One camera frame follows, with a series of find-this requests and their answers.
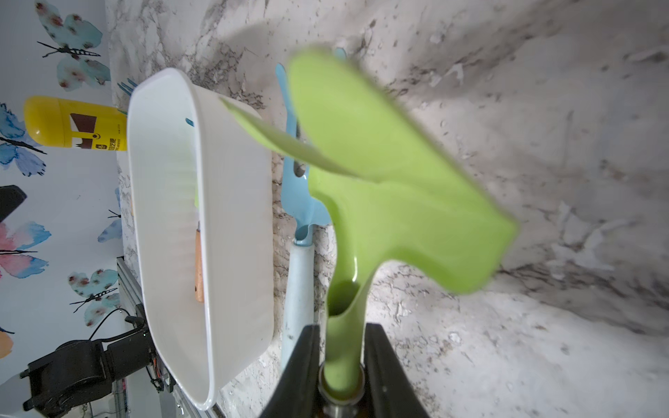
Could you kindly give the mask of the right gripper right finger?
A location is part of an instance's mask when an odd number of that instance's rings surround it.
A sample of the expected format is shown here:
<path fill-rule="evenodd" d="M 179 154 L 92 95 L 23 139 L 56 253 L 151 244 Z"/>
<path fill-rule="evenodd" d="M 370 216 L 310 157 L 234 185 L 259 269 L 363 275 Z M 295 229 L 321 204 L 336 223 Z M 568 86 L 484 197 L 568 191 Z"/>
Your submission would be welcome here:
<path fill-rule="evenodd" d="M 365 327 L 364 365 L 369 417 L 429 417 L 380 324 Z"/>

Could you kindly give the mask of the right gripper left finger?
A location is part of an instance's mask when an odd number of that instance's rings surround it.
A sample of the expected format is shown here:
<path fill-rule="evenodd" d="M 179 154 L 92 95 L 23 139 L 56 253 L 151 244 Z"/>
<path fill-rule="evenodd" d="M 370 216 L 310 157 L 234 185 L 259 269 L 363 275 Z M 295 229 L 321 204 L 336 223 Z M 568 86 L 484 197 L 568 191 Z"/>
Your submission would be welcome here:
<path fill-rule="evenodd" d="M 317 416 L 317 388 L 320 369 L 320 327 L 308 325 L 285 367 L 282 377 L 260 414 L 260 418 Z"/>

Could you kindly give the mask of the light blue fork pale handle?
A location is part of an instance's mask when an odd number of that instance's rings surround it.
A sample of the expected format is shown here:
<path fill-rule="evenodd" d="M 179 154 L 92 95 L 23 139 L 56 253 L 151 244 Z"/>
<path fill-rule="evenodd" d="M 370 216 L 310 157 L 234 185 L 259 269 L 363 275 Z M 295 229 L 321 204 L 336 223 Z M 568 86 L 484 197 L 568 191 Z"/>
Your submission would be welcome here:
<path fill-rule="evenodd" d="M 286 367 L 304 327 L 315 322 L 313 242 L 316 226 L 330 224 L 325 205 L 308 191 L 308 169 L 294 158 L 283 159 L 280 203 L 296 222 L 289 252 L 289 272 L 282 325 L 282 360 Z"/>

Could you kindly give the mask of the green fork wooden handle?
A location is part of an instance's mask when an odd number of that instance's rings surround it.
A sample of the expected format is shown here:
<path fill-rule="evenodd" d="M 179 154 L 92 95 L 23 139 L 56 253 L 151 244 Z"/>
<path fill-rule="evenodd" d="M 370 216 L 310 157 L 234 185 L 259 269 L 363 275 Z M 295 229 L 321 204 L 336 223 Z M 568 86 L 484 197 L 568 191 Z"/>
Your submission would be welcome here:
<path fill-rule="evenodd" d="M 205 301 L 203 262 L 202 262 L 202 241 L 200 222 L 198 222 L 195 233 L 195 297 L 196 301 L 203 303 Z"/>

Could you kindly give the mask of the green shovel wooden handle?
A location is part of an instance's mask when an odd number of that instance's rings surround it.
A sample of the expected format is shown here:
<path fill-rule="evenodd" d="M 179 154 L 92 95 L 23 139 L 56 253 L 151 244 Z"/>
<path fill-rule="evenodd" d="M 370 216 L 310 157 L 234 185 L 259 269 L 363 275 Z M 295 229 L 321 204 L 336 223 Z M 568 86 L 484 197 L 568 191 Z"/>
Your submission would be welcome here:
<path fill-rule="evenodd" d="M 326 391 L 356 395 L 368 292 L 386 261 L 414 266 L 454 294 L 498 269 L 517 222 L 351 62 L 308 48 L 289 62 L 289 92 L 307 143 L 246 111 L 233 117 L 258 143 L 308 165 L 327 208 L 336 267 L 327 293 Z"/>

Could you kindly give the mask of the white storage box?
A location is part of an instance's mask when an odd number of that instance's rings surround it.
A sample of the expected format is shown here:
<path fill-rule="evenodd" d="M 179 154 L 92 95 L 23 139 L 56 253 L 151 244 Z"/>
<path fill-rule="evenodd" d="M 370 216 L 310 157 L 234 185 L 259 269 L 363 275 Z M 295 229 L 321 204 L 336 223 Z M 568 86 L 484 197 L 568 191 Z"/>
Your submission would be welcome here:
<path fill-rule="evenodd" d="M 167 68 L 128 110 L 139 277 L 153 341 L 190 402 L 220 390 L 272 341 L 271 153 L 236 122 L 237 101 Z M 200 222 L 205 301 L 195 297 Z"/>

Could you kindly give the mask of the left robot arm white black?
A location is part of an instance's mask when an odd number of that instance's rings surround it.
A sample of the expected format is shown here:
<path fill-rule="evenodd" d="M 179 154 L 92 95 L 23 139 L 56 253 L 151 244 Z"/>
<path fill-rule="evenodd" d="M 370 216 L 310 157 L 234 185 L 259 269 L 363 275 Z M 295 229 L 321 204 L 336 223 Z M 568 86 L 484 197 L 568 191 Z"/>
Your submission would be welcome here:
<path fill-rule="evenodd" d="M 63 417 L 71 409 L 104 398 L 113 383 L 158 365 L 158 352 L 143 304 L 125 322 L 132 329 L 113 337 L 68 341 L 28 364 L 19 374 L 30 397 L 19 410 L 43 417 Z"/>

